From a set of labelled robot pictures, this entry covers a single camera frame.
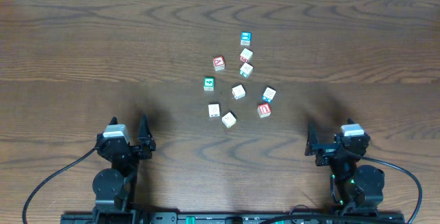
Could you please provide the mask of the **red U wooden block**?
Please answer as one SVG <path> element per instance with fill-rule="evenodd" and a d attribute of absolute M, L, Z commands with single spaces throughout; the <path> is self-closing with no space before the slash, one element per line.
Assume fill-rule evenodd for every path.
<path fill-rule="evenodd" d="M 270 105 L 268 103 L 260 104 L 257 107 L 257 113 L 260 118 L 268 117 L 271 115 L 272 110 L 270 108 Z"/>

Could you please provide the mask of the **blue-edged number 3 block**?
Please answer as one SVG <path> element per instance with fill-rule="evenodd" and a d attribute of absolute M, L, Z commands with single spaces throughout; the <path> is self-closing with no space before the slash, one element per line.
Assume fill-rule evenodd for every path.
<path fill-rule="evenodd" d="M 268 103 L 271 103 L 276 94 L 276 90 L 271 87 L 267 87 L 262 95 L 262 100 Z"/>

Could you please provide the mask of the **cream block with yellow side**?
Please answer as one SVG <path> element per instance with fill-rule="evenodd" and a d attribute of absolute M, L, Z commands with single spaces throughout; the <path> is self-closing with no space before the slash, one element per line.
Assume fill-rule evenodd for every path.
<path fill-rule="evenodd" d="M 219 117 L 221 114 L 219 104 L 209 104 L 208 105 L 208 114 L 209 114 L 209 117 Z"/>

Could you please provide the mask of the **plain cream wooden block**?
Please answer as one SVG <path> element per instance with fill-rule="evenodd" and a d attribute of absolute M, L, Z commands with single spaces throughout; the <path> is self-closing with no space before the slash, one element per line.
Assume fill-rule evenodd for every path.
<path fill-rule="evenodd" d="M 237 85 L 232 88 L 232 95 L 235 100 L 238 100 L 238 99 L 244 97 L 245 94 L 246 94 L 246 92 L 245 92 L 243 85 Z"/>

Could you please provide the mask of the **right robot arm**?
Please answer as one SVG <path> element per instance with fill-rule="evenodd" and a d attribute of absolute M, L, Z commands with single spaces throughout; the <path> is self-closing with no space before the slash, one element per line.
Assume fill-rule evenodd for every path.
<path fill-rule="evenodd" d="M 377 216 L 383 201 L 384 172 L 374 166 L 358 166 L 370 136 L 353 120 L 341 126 L 331 143 L 321 143 L 312 123 L 308 124 L 306 156 L 314 155 L 317 166 L 329 166 L 332 198 L 340 207 L 337 215 Z"/>

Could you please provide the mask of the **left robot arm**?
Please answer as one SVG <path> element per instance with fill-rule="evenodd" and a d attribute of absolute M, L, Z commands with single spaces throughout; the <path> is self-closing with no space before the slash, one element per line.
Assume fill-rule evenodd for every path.
<path fill-rule="evenodd" d="M 145 115 L 140 120 L 137 140 L 138 145 L 130 143 L 127 127 L 118 123 L 116 117 L 97 134 L 96 152 L 111 163 L 92 183 L 99 213 L 128 213 L 133 209 L 138 166 L 140 161 L 150 159 L 156 149 Z"/>

